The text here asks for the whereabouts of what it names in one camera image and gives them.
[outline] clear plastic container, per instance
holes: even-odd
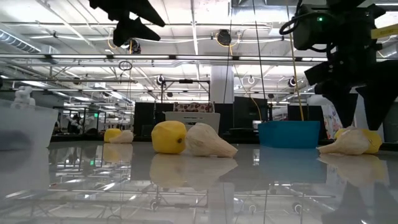
[[[0,100],[0,151],[49,146],[58,111]]]

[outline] blue plastic tub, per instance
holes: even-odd
[[[270,121],[259,124],[262,146],[315,149],[318,146],[319,121]]]

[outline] white column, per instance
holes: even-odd
[[[232,72],[232,66],[211,67],[210,100],[211,102],[215,103],[234,102],[234,73]]]
[[[218,183],[208,190],[209,223],[232,224],[234,192],[232,183]]]

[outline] yellow cable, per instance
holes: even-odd
[[[286,2],[286,10],[287,10],[287,17],[290,18],[289,7],[288,7],[287,2]],[[297,81],[297,70],[296,70],[296,62],[295,62],[295,57],[294,57],[294,47],[293,47],[292,33],[290,33],[289,35],[290,35],[290,48],[291,48],[291,51],[292,51],[292,61],[293,61],[293,68],[294,68],[294,81],[296,82],[295,91],[297,92],[298,104],[300,105],[301,120],[304,121],[303,106],[302,106],[302,103],[301,103],[300,91],[299,91],[299,88],[298,88],[299,87],[299,83]]]
[[[231,52],[231,56],[232,56],[233,54],[232,54],[232,47],[231,47],[231,46],[229,46],[229,51]],[[259,111],[260,121],[262,122],[261,111],[260,111],[259,105],[256,103],[256,101],[251,97],[251,94],[249,94],[248,91],[246,90],[246,88],[244,87],[243,82],[242,82],[242,79],[241,79],[241,77],[239,76],[238,69],[236,69],[236,65],[235,65],[235,64],[234,64],[234,68],[235,68],[235,70],[236,70],[236,74],[237,74],[237,76],[238,76],[238,78],[239,78],[239,81],[240,81],[241,84],[242,84],[242,88],[243,88],[244,92],[245,92],[247,95],[249,95],[250,99],[251,99],[251,100],[253,101],[253,103],[256,105],[257,110]]]
[[[111,49],[117,49],[117,47],[112,47],[111,43],[109,42],[109,38],[111,37],[111,33],[112,33],[112,29],[110,30],[109,35],[108,35],[108,46],[109,46]]]

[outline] glossy white tabletop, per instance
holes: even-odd
[[[396,153],[237,148],[234,159],[146,142],[3,151],[0,223],[398,223]]]

